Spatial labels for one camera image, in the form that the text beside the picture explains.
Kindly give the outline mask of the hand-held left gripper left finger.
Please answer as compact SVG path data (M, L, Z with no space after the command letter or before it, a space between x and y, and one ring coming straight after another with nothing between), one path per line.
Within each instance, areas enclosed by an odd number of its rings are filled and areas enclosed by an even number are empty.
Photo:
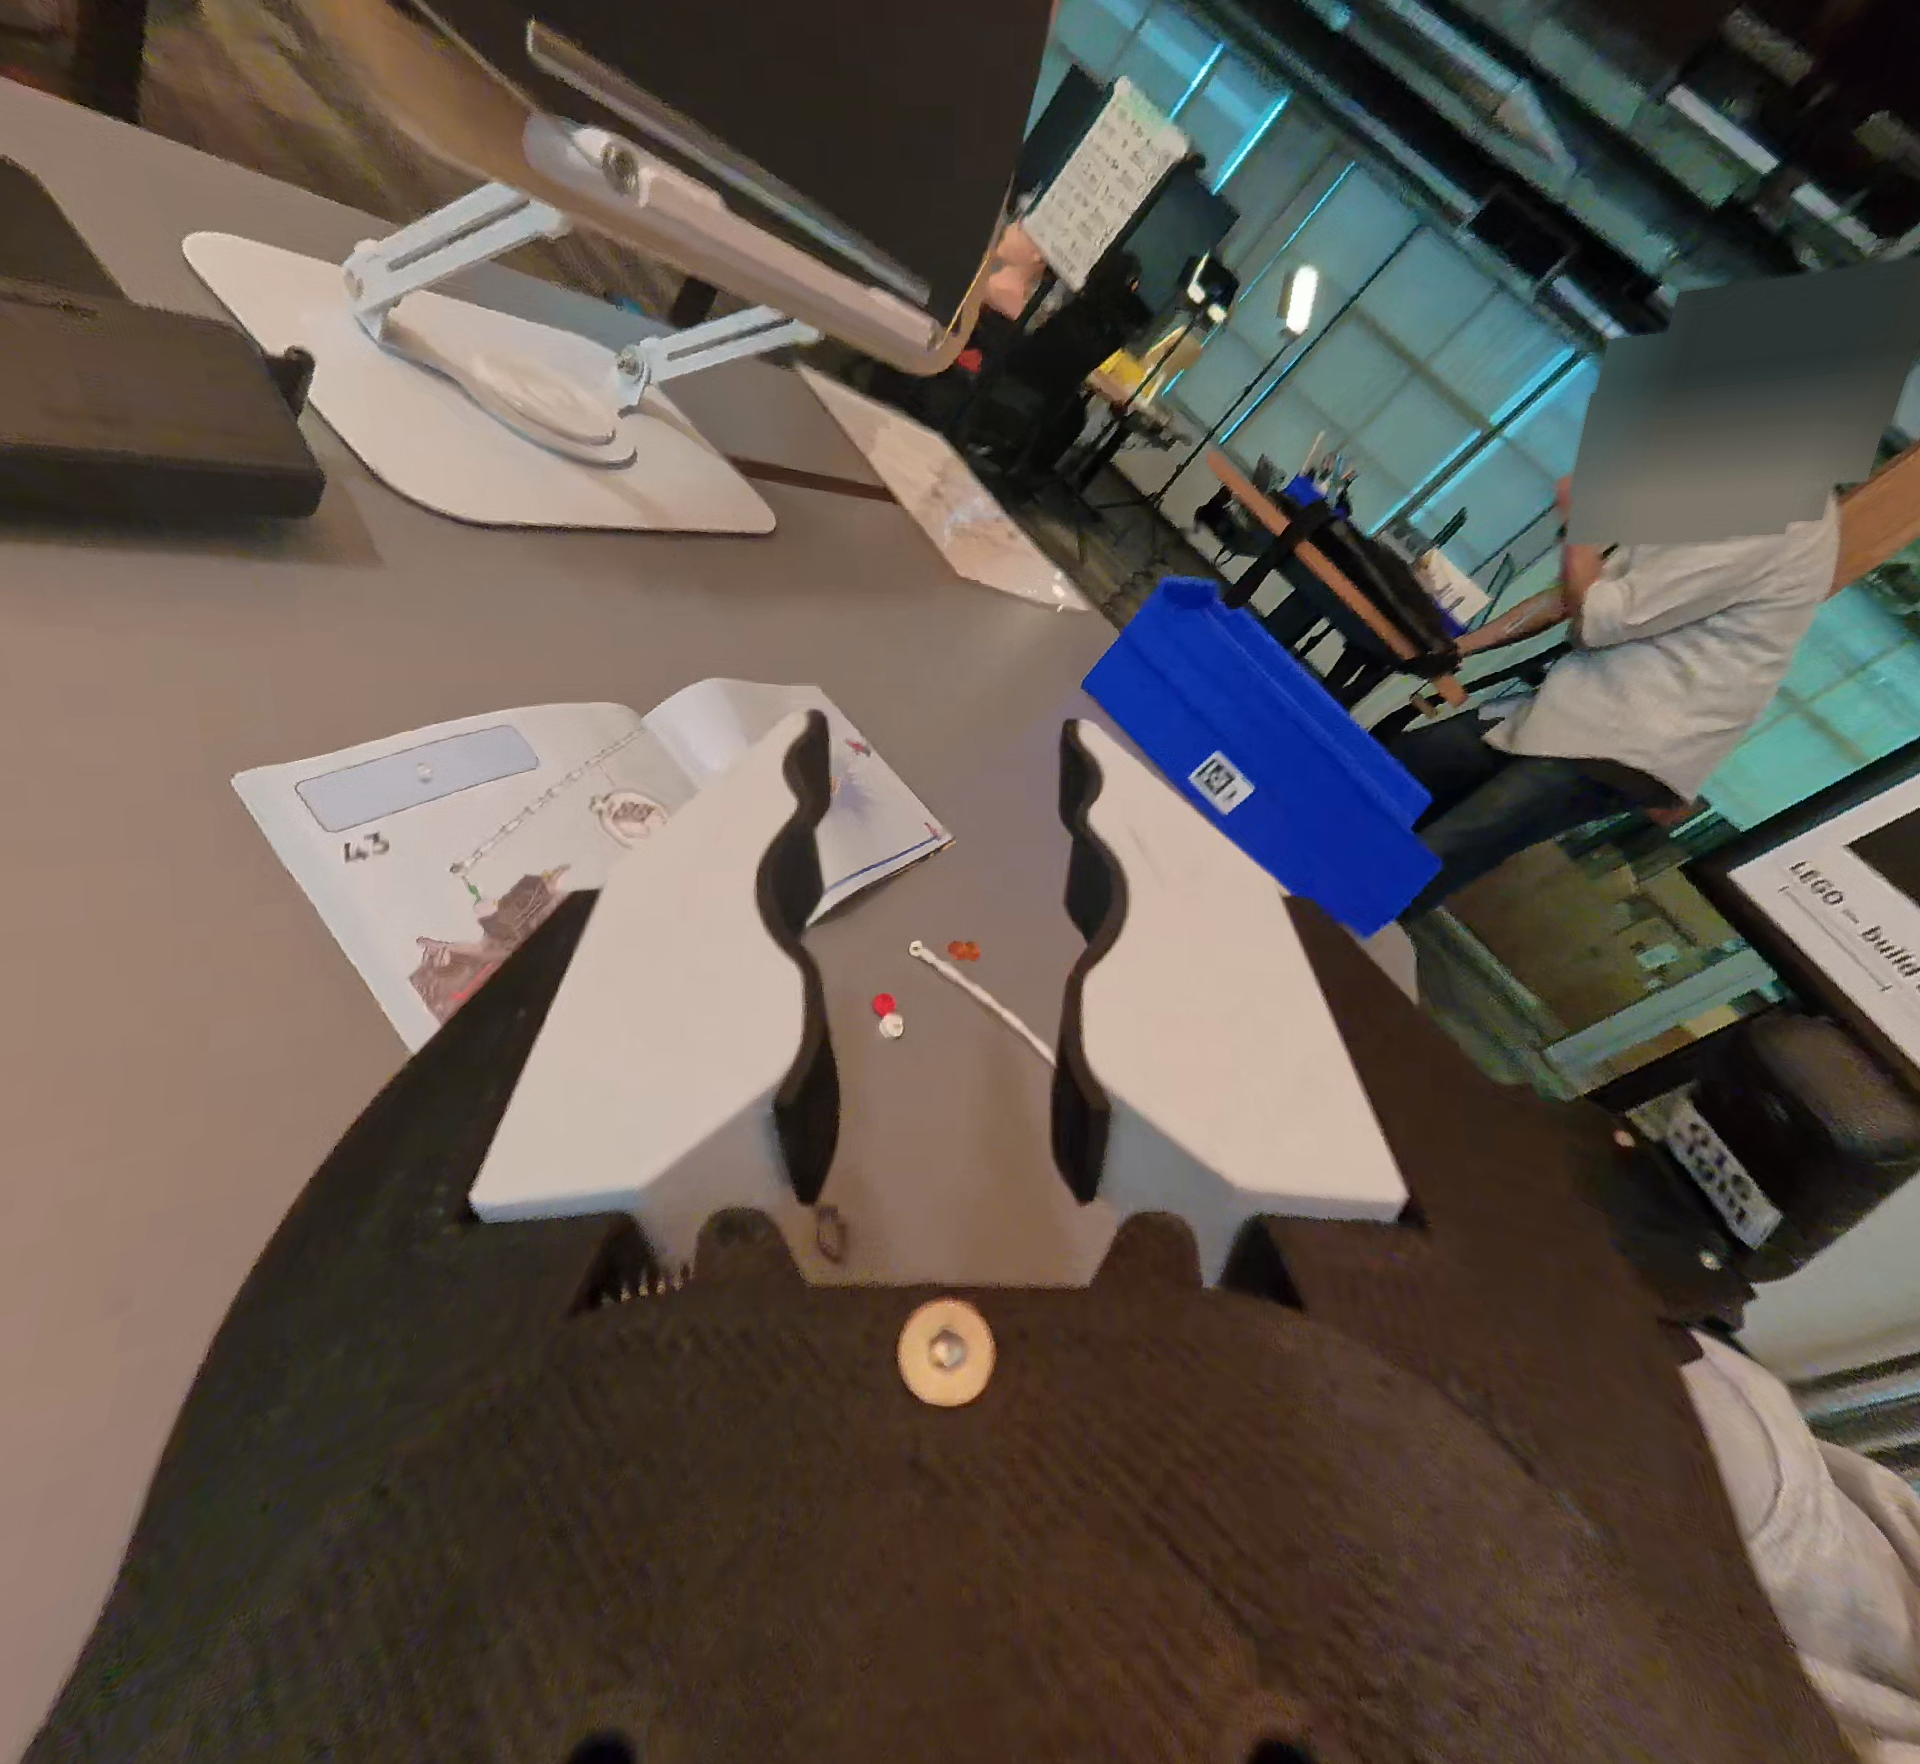
M811 1245L841 1105L805 945L830 796L805 710L611 869L472 1179L481 1222L620 1215L692 1258L756 1209Z

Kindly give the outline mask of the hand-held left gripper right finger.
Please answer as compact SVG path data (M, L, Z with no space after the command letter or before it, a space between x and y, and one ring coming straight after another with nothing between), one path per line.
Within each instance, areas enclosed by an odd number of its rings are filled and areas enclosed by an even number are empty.
M1118 1225L1170 1215L1221 1285L1257 1221L1399 1225L1411 1187L1283 887L1091 720L1062 736L1070 967L1051 1150Z

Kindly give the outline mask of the building instruction booklet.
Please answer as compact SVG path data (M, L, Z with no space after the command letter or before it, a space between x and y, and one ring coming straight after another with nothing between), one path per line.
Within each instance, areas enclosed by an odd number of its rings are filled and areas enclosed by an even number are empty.
M830 723L826 915L952 837L819 687L702 679L650 712L522 706L247 769L233 788L417 1050L568 893L604 887L625 851L805 712Z

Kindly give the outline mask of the blue plastic bin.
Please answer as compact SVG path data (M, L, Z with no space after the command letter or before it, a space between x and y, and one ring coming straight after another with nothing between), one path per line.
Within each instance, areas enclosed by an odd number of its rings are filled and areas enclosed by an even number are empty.
M1429 791L1209 578L1167 576L1084 687L1146 762L1283 889L1356 935L1439 875Z

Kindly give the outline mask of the wooden edged desk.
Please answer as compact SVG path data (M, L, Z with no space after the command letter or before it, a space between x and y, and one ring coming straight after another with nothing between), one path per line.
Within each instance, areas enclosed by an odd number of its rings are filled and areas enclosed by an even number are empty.
M1335 691L1347 706L1371 696L1389 676L1411 676L1419 690L1416 712L1437 717L1440 710L1468 708L1471 691L1459 676L1459 655L1439 636L1439 609L1427 599L1433 616L1413 624L1413 601L1381 603L1373 597L1370 578L1345 569L1344 552L1331 542L1335 519L1329 505L1290 509L1276 502L1218 450L1206 451L1206 465L1212 481L1263 533L1247 569L1225 592L1228 608L1248 609L1272 581L1286 583L1293 596L1313 585L1310 616L1328 621L1347 654L1358 654L1371 667L1358 694L1349 687Z

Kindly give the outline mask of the tablet on white stand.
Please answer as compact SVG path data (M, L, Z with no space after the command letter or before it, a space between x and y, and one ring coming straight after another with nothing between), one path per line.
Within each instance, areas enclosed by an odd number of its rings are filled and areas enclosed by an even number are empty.
M425 0L296 0L401 134L475 186L344 262L238 236L184 257L398 496L485 529L765 537L774 513L667 389L836 340L912 377L973 332L836 270L600 124L546 114Z

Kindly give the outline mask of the printed paper sheet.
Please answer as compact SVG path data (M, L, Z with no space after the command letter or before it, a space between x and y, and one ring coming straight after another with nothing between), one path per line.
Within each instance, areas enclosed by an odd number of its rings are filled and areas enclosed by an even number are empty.
M1072 576L1026 535L940 431L814 367L802 365L797 375L957 576L1059 616L1091 613Z

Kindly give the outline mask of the framed marker sign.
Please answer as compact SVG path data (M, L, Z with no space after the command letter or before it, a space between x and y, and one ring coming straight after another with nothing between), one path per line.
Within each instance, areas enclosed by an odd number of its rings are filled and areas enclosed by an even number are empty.
M1801 1005L1916 1090L1916 745L1740 830L1686 874Z

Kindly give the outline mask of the black flat box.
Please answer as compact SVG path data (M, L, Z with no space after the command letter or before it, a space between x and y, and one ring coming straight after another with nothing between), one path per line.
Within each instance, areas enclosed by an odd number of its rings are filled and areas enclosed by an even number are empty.
M4 517L310 520L327 486L300 433L316 369L228 322L7 281Z

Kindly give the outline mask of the white chart board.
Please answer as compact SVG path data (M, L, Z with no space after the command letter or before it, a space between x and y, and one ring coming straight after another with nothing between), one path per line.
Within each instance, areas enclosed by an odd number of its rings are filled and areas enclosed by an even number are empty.
M1020 234L1062 286L1081 292L1189 156L1184 130L1120 76L1059 171L1020 214Z

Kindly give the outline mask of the dark flat pad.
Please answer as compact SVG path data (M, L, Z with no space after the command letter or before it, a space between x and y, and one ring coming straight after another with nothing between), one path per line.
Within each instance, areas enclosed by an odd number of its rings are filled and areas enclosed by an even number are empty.
M98 301L125 296L47 186L23 163L4 158L3 282L36 286Z

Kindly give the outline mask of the black flat panel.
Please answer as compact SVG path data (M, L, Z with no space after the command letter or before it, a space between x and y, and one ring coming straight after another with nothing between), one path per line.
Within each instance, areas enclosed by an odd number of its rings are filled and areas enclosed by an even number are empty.
M546 114L921 306L971 301L1056 0L425 0Z

